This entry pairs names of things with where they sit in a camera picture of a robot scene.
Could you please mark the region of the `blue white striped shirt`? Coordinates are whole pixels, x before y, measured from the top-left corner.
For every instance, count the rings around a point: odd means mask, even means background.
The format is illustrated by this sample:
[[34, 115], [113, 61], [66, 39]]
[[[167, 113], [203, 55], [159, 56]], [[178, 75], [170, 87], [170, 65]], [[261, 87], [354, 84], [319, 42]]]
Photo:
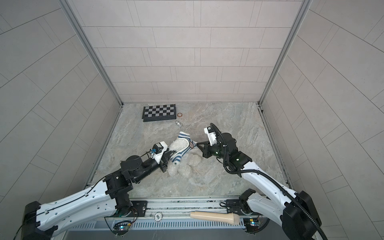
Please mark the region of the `blue white striped shirt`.
[[197, 142], [191, 139], [191, 135], [179, 132], [179, 135], [175, 141], [171, 143], [169, 147], [170, 151], [174, 151], [170, 160], [174, 165], [178, 165], [181, 162], [183, 155], [197, 146]]

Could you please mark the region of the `white fluffy teddy bear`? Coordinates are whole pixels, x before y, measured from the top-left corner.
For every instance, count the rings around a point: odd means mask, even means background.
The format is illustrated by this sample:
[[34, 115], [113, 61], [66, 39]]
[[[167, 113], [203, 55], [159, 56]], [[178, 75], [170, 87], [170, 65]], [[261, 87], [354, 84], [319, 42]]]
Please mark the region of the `white fluffy teddy bear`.
[[178, 165], [174, 165], [171, 160], [169, 160], [167, 173], [169, 176], [173, 177], [177, 174], [182, 175], [185, 178], [190, 178], [195, 167], [197, 167], [202, 162], [202, 157], [197, 154], [198, 148], [190, 150], [188, 153], [183, 155], [181, 162]]

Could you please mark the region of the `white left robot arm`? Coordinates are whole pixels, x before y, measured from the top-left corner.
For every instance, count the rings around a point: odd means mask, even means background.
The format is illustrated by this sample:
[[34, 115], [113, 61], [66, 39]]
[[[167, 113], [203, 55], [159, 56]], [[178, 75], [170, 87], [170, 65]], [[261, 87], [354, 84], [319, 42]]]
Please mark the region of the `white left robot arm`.
[[151, 150], [146, 154], [146, 161], [140, 156], [130, 156], [120, 163], [119, 170], [106, 175], [92, 187], [51, 203], [29, 203], [18, 234], [23, 240], [49, 240], [77, 224], [110, 217], [116, 211], [130, 211], [129, 191], [133, 185], [157, 169], [165, 172], [174, 153]]

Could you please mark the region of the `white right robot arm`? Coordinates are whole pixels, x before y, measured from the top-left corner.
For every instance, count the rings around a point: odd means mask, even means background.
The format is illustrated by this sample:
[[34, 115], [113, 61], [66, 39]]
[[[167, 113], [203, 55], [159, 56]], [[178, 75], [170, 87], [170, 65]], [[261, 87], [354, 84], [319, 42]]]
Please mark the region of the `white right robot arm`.
[[327, 239], [309, 194], [297, 193], [272, 178], [251, 157], [238, 150], [231, 134], [215, 131], [213, 127], [206, 128], [205, 133], [208, 141], [197, 143], [203, 157], [222, 159], [228, 174], [244, 178], [265, 194], [262, 197], [257, 192], [245, 191], [244, 212], [258, 213], [277, 223], [290, 240], [311, 240], [316, 233]]

